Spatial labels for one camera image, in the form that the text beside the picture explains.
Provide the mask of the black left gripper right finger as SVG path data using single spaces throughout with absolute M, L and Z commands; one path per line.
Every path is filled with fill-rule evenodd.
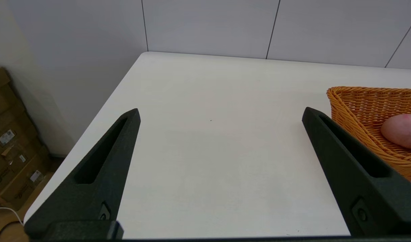
M 302 123 L 352 236 L 411 236 L 411 182 L 324 113 Z

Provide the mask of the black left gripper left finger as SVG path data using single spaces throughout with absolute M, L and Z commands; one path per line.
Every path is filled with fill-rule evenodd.
M 29 236 L 122 236 L 117 221 L 140 128 L 138 109 L 122 114 L 27 220 Z

